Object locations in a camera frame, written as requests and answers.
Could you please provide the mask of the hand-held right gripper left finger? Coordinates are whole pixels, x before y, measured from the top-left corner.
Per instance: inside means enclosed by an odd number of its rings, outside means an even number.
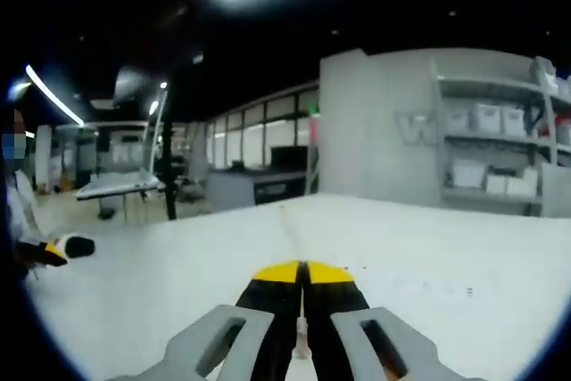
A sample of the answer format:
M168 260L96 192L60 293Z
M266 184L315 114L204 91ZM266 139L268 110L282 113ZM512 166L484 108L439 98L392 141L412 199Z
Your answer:
M234 305L218 305L173 336L163 358L119 380L285 380L296 341L299 261L256 272Z

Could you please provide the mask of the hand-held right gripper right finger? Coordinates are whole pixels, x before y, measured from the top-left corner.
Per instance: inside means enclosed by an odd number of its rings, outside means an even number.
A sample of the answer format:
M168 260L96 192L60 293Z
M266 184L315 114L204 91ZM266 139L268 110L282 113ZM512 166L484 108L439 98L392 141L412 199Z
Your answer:
M463 380L433 341L384 307L371 307L347 270L306 261L304 310L318 379Z

